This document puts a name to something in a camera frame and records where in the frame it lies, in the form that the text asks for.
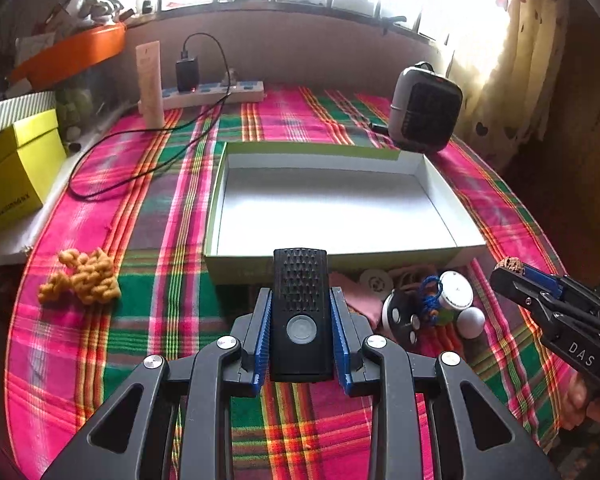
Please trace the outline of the right hand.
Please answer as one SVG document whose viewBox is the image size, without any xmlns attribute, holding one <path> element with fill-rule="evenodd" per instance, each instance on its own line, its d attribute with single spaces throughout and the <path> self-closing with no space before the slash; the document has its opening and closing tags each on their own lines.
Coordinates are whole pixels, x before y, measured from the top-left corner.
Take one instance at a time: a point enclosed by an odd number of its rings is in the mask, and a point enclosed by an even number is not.
<svg viewBox="0 0 600 480">
<path fill-rule="evenodd" d="M 600 396 L 593 398 L 588 386 L 580 374 L 575 374 L 568 382 L 566 392 L 562 396 L 560 426 L 565 430 L 573 430 L 580 426 L 586 418 L 600 422 Z"/>
</svg>

